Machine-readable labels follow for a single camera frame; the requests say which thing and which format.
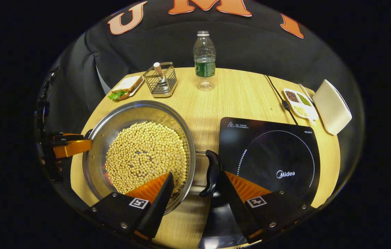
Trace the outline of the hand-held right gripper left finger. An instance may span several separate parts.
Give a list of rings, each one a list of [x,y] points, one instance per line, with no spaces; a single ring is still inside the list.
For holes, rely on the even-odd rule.
[[[111,192],[84,213],[91,220],[132,239],[153,239],[174,189],[167,172],[126,194]]]

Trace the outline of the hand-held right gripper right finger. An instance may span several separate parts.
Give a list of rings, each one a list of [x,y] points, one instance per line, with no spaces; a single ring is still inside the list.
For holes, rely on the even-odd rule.
[[[268,241],[316,211],[286,190],[270,191],[226,171],[219,174],[218,189],[226,197],[236,224],[249,244]]]

